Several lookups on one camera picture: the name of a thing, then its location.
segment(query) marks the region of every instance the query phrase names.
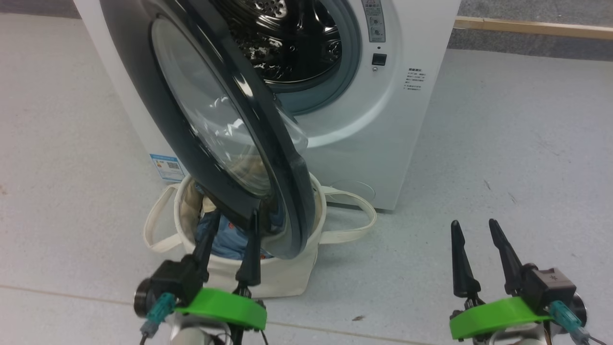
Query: door glass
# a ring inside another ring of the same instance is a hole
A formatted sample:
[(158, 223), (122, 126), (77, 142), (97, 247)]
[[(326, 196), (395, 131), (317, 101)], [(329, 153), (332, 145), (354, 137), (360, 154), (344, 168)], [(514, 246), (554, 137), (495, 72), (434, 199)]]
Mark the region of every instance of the door glass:
[(151, 38), (168, 86), (192, 130), (239, 184), (256, 195), (266, 194), (270, 179), (262, 157), (208, 64), (167, 19), (153, 23)]

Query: blue-green cable connector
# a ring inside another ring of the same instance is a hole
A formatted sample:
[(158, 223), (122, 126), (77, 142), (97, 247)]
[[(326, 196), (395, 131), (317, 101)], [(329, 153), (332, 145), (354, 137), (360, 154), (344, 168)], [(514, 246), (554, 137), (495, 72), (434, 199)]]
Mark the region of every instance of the blue-green cable connector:
[(562, 301), (553, 301), (549, 305), (549, 315), (562, 328), (568, 331), (577, 345), (588, 344), (590, 332), (581, 327), (581, 320)]
[(163, 293), (147, 313), (147, 321), (140, 328), (140, 332), (145, 338), (153, 338), (158, 332), (159, 324), (172, 314), (177, 306), (177, 299), (171, 293)]

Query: blue and white sticker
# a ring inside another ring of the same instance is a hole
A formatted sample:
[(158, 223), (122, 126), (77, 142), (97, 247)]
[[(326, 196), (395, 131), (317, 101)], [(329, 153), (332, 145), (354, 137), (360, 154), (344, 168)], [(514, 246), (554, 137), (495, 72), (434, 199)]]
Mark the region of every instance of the blue and white sticker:
[(149, 155), (153, 164), (158, 169), (159, 176), (162, 180), (181, 182), (185, 177), (185, 173), (181, 169), (181, 164), (176, 157), (168, 157), (162, 155)]

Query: gray sticker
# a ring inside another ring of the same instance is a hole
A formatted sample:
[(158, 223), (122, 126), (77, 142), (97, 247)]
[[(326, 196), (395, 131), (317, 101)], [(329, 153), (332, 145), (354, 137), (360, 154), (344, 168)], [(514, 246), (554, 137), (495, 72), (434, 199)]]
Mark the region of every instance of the gray sticker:
[(362, 0), (370, 42), (385, 42), (385, 21), (381, 0)]

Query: basket handle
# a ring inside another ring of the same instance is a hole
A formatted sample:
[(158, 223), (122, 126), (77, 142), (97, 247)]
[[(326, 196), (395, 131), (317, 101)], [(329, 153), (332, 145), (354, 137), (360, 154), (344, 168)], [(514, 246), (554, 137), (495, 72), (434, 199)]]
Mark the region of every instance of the basket handle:
[(320, 244), (336, 244), (355, 241), (364, 237), (364, 235), (370, 231), (370, 228), (372, 228), (377, 221), (377, 212), (375, 211), (375, 208), (361, 196), (325, 186), (321, 187), (321, 192), (325, 195), (345, 195), (352, 198), (358, 207), (360, 207), (362, 211), (366, 212), (366, 215), (368, 215), (368, 218), (370, 219), (370, 223), (361, 228), (324, 231), (321, 233), (321, 239), (319, 240)]
[(153, 208), (149, 212), (147, 220), (145, 221), (145, 226), (143, 227), (143, 239), (145, 240), (147, 247), (154, 252), (164, 253), (181, 244), (181, 238), (179, 237), (178, 233), (166, 237), (159, 242), (153, 243), (153, 232), (155, 231), (158, 223), (159, 215), (164, 209), (164, 206), (166, 206), (168, 203), (168, 200), (170, 200), (172, 193), (174, 193), (175, 190), (178, 190), (179, 186), (180, 184), (172, 184), (166, 187), (166, 189), (162, 192), (162, 195), (160, 195), (159, 199), (153, 205)]

